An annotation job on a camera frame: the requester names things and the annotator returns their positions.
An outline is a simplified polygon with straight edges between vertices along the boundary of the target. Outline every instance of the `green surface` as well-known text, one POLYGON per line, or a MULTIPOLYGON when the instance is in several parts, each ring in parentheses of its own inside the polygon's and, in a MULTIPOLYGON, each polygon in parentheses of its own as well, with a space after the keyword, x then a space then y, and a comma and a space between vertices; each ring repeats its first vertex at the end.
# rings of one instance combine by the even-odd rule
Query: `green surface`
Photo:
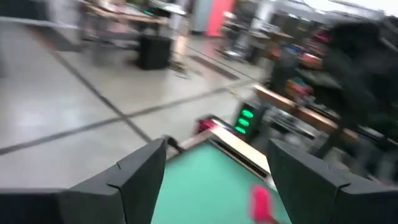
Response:
MULTIPOLYGON (((251 188, 265 184, 211 144, 197 147, 167 164, 152 224, 254 223, 251 188)), ((290 223, 273 193, 274 218, 290 223)))

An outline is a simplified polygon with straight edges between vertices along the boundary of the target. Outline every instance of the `concrete floor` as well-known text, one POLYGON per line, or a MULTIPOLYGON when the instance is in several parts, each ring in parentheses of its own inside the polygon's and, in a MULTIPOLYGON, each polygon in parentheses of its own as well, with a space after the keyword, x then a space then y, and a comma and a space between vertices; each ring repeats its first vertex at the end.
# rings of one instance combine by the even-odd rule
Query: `concrete floor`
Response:
POLYGON ((171 70, 145 72, 127 66, 129 52, 120 51, 95 67, 85 54, 52 52, 23 26, 0 23, 0 30, 0 187, 71 187, 146 138, 190 137, 194 119, 204 114, 231 121, 239 101, 228 90, 249 96, 264 75, 214 54, 214 40, 194 39, 186 55, 199 55, 238 80, 189 58, 200 72, 190 79, 171 70))

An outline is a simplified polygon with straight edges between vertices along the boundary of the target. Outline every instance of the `green mat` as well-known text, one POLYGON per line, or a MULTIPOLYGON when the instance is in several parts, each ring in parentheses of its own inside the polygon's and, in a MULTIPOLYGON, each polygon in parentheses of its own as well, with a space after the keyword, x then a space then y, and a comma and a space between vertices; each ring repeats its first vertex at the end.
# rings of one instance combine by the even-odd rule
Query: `green mat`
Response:
MULTIPOLYGON (((248 224, 250 193, 265 185, 210 144, 201 144, 167 164, 152 224, 248 224)), ((278 194, 273 216, 290 223, 278 194)))

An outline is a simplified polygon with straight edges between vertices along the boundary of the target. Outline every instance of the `gray floor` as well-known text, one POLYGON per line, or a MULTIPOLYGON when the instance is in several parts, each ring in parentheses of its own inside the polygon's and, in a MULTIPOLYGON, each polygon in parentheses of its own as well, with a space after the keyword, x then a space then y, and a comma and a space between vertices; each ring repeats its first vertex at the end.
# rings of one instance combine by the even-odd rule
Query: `gray floor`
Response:
POLYGON ((189 79, 171 70, 144 72, 127 65, 131 53, 120 51, 107 52, 105 65, 95 67, 88 53, 51 52, 22 26, 0 23, 0 30, 0 187, 71 187, 143 146, 137 128, 151 139, 184 140, 204 114, 231 121, 239 100, 229 91, 248 96, 264 75, 198 50, 196 39, 187 55, 239 79, 189 58, 189 79))

